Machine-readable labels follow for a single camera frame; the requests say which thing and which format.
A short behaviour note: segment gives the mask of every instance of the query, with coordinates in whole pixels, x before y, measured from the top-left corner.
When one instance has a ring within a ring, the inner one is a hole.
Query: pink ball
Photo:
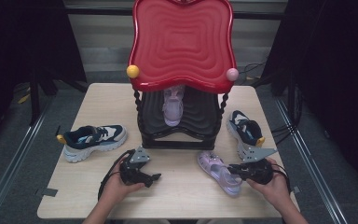
[[[227,76],[228,80],[235,81],[235,80],[237,80],[239,74],[240,73],[238,72],[238,70],[236,68],[230,68],[227,70],[226,76]]]

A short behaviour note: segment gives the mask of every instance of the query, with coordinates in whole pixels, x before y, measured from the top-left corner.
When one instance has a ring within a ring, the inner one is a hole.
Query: red tray
[[[225,93],[236,68],[231,47],[232,7],[227,0],[137,0],[133,7],[135,38],[129,65],[138,91],[161,91],[185,84]]]

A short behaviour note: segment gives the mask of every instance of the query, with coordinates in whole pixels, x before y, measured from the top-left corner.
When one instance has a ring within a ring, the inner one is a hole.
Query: table
[[[255,89],[234,86],[228,95],[222,127],[217,135],[214,153],[225,164],[241,163],[237,141],[226,128],[228,115],[239,109],[258,122],[266,142],[263,147],[276,147]],[[72,130],[85,125],[122,124],[129,137],[121,147],[108,152],[94,151],[78,163],[66,161],[61,154],[49,181],[49,189],[57,189],[55,197],[44,196],[37,214],[41,218],[85,218],[97,203],[100,183],[113,162],[128,149],[142,144],[136,122],[136,104],[130,84],[94,83],[79,109]],[[168,138],[183,139],[182,133]],[[110,217],[128,218],[263,218],[280,214],[257,191],[246,183],[241,195],[231,198],[217,182],[203,172],[196,159],[199,150],[147,149],[151,161],[142,168],[146,174],[161,173],[149,189],[143,188],[117,205]],[[271,156],[280,165],[279,152]],[[296,198],[292,200],[297,206]]]

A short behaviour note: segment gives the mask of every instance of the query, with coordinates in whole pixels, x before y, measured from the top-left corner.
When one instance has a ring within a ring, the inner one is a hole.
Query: yellow ball
[[[127,67],[127,76],[130,78],[136,78],[139,76],[139,68],[136,65],[130,65]]]

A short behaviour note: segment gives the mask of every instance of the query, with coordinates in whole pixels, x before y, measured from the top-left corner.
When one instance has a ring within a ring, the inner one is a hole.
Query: pink shoe
[[[212,151],[201,151],[198,162],[202,170],[211,175],[229,196],[238,196],[241,193],[242,179],[238,175],[232,175],[222,159]]]
[[[179,124],[183,115],[183,96],[185,95],[185,85],[172,86],[164,90],[164,111],[165,123],[174,127]]]

